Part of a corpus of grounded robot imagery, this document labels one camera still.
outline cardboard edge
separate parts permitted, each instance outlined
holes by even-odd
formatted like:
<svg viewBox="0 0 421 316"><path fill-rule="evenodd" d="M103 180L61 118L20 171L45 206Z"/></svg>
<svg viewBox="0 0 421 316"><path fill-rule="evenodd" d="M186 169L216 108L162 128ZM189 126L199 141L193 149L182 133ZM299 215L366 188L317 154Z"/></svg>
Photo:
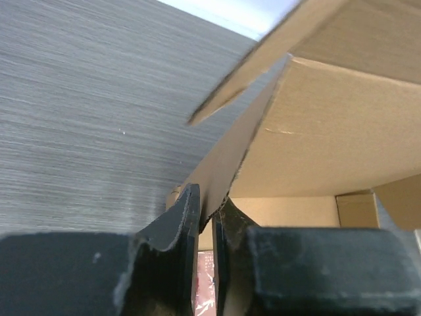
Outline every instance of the cardboard edge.
<svg viewBox="0 0 421 316"><path fill-rule="evenodd" d="M212 225L207 225L199 235L199 251L213 250L213 229Z"/></svg>
<svg viewBox="0 0 421 316"><path fill-rule="evenodd" d="M175 186L171 190L171 192L167 194L166 199L165 199L165 210L166 211L175 204L178 197L180 196L181 189L182 189L181 186Z"/></svg>
<svg viewBox="0 0 421 316"><path fill-rule="evenodd" d="M421 228L421 174L373 190L396 226L407 231Z"/></svg>
<svg viewBox="0 0 421 316"><path fill-rule="evenodd" d="M284 69L273 77L184 182L182 188L187 183L200 185L201 232L211 217L224 206L238 169L273 103Z"/></svg>
<svg viewBox="0 0 421 316"><path fill-rule="evenodd" d="M311 34L323 27L333 16L335 16L341 8L343 8L350 0L302 0L298 3L283 19L271 29L271 31L265 35L255 46L253 46L244 56L240 59L240 62L216 85L213 91L208 94L205 100L194 110L187 120L188 125L196 125L207 117L211 116L217 110L221 109L225 105L231 103L236 97L241 95L249 85L256 80L256 78L267 72L270 67L279 59L282 58L290 49L293 49L299 45L302 41L305 41ZM319 19L315 19L310 23L308 28L305 28L302 32L298 32L298 38L292 41L285 41L282 49L271 51L271 57L266 58L266 62L261 65L258 69L251 69L250 75L241 76L240 71L245 68L246 65L250 65L259 56L258 53L266 43L272 38L279 37L278 32L282 31L282 28L303 27L305 19L301 15L304 13L312 13L312 16L317 17L316 13L319 12ZM223 91L227 90L225 97L222 97Z"/></svg>
<svg viewBox="0 0 421 316"><path fill-rule="evenodd" d="M294 55L292 57L292 61L294 63L297 63L299 65L303 65L305 67L309 67L312 69L317 70L329 70L332 73L345 73L349 74L353 77L362 78L363 80L375 80L375 81L381 81L386 82L394 85L400 85L400 86L406 86L406 87L413 87L413 88L419 88L419 84L416 82L411 82L408 80L402 80L402 79L396 79L392 76L380 76L379 74L374 74L371 72L363 71L361 69L355 69L352 67L344 67L337 63L325 63L322 61L317 61L315 59L308 59L305 57L302 57L300 55Z"/></svg>
<svg viewBox="0 0 421 316"><path fill-rule="evenodd" d="M341 228L379 228L376 197L371 191L336 196Z"/></svg>

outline cut cardboard edge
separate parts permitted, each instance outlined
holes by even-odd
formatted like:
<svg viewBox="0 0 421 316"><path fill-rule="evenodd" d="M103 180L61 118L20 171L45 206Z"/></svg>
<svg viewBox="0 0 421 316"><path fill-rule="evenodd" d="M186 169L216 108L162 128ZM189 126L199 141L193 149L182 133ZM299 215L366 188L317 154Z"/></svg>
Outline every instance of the cut cardboard edge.
<svg viewBox="0 0 421 316"><path fill-rule="evenodd" d="M258 42L188 119L196 125L241 95L290 49L307 39L350 0L302 0Z"/></svg>

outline cardboard box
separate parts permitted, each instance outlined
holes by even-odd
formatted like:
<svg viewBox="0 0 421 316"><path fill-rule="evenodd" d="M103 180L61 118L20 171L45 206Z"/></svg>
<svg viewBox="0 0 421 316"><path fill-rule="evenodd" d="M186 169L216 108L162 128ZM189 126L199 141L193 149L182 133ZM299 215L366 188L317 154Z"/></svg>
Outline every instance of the cardboard box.
<svg viewBox="0 0 421 316"><path fill-rule="evenodd" d="M200 184L202 225L229 197L261 225L378 227L376 194L399 227L421 228L419 30L417 0L302 1L189 120L288 53L185 181Z"/></svg>

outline brushed metal surface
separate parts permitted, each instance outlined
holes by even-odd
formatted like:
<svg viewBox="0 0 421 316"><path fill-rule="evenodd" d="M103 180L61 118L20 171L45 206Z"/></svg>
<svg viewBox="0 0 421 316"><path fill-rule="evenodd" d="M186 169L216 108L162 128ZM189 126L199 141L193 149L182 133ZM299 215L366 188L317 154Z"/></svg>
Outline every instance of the brushed metal surface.
<svg viewBox="0 0 421 316"><path fill-rule="evenodd" d="M0 233L143 228L264 83L184 126L253 41L154 0L3 0L0 43Z"/></svg>

